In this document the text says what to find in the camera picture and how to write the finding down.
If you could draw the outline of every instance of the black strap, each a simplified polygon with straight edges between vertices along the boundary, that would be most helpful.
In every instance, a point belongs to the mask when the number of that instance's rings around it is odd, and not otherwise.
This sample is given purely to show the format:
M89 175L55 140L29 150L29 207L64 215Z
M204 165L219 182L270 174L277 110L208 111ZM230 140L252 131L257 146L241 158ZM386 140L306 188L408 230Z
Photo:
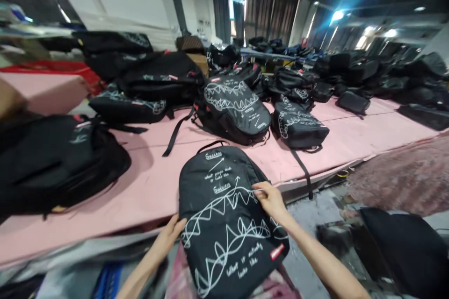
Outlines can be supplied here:
M309 190L309 199L313 199L313 190L312 190L312 184L310 183L310 174L307 168L304 166L303 162L299 158L298 154L295 150L291 149L291 153L295 157L296 161L298 161L298 164L301 166L301 168L304 171L305 179L307 180L307 189Z
M216 145L216 144L218 144L218 143L220 143L222 146L224 146L224 143L226 143L226 144L229 145L229 143L228 143L227 141L224 141L224 140L215 140L214 142L210 143L209 145L206 145L206 146L201 147L201 148L198 150L197 154L200 154L202 150L205 150L206 148L211 147L211 146L213 146L213 145Z
M323 149L323 146L319 145L316 149L311 149L311 150L304 149L303 152L309 153L309 154L314 154L314 153L320 152L322 149Z
M175 126L174 130L173 130L173 134L172 137L170 138L170 141L168 142L168 146L166 151L164 152L164 154L162 154L163 157L167 157L170 155L173 146L174 146L174 142L176 140L176 137L178 135L179 129L181 127L182 122L186 121L187 119L190 119L190 117L193 116L193 114L195 113L195 107L192 107L192 109L190 110L189 114L187 116L185 116L184 118L182 118Z
M123 131L123 132L135 133L135 134L141 134L141 133L148 131L147 128L137 128L137 127L133 127L133 126L126 126L123 124L107 123L106 125L108 128L116 129L116 130Z

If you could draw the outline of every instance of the shark mouth graphic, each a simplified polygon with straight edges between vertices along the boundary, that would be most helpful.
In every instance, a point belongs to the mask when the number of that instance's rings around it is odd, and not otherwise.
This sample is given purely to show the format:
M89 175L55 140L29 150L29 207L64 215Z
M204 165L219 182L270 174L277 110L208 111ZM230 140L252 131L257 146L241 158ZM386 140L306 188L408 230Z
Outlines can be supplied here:
M209 104L212 104L215 109L218 111L223 111L224 109L231 109L242 113L243 117L243 111L248 109L251 105L253 105L255 102L259 100L259 97L255 93L252 94L251 98L245 98L245 99L235 99L235 100L228 100L224 98L215 99L214 94L216 93L228 93L235 95L236 97L243 95L243 92L246 90L247 86L244 82L240 82L239 85L230 87L223 84L215 84L215 83L209 83L204 88L204 98Z

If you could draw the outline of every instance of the pile of backpacks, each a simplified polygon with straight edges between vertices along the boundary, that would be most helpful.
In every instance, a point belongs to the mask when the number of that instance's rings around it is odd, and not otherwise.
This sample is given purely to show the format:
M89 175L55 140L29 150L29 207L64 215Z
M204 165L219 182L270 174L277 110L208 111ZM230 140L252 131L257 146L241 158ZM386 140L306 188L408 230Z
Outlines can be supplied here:
M319 75L315 100L339 97L337 105L365 115L372 97L391 99L398 111L435 130L449 127L449 92L446 64L430 53L407 64L392 64L390 58L367 57L363 50L350 50L316 61Z

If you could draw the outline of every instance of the pink tablecloth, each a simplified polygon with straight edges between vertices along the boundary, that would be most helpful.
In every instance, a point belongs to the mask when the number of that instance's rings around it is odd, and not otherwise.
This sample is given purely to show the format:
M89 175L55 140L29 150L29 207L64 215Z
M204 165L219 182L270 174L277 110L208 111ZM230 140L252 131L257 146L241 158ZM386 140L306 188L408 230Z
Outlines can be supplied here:
M317 104L312 111L330 128L323 150L299 152L310 175L438 135L394 111L392 102L373 99L364 120L337 108L334 100ZM184 122L171 155L162 158L173 128L188 110L175 119L149 125L140 135L116 131L129 151L131 168L106 194L79 205L67 214L15 216L0 226L0 267L65 244L168 217L178 209L178 179L183 165L197 150L216 140L191 122ZM273 136L263 146L243 148L273 184L289 185L304 177L288 149Z
M0 72L28 101L28 110L39 114L66 114L88 95L78 75L46 75Z

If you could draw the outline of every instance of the floor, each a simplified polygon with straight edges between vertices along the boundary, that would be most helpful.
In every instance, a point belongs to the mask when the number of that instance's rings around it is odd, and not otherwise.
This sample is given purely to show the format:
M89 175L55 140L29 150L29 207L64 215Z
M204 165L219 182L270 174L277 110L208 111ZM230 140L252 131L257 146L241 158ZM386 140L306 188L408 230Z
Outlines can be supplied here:
M288 212L295 218L295 220L311 235L316 237L317 225L322 225L330 222L342 221L341 215L342 203L344 203L343 197L346 195L347 183L343 182L335 187L322 190L314 195L313 200L308 198L300 199L287 206ZM346 209L357 210L363 207L361 204L351 204L346 206ZM434 214L425 218L425 220L434 228L438 229L438 233L449 244L449 211ZM357 264L358 256L355 251L345 257L346 261L342 262L348 266L348 268L359 279L364 276L364 267L360 263ZM296 243L290 239L290 252L283 262L293 284L300 290L304 299L328 299L330 298L326 288L321 283L320 279L316 275L315 271L310 266L309 262L299 250ZM399 298L397 296L386 296L382 293L372 295L373 298Z

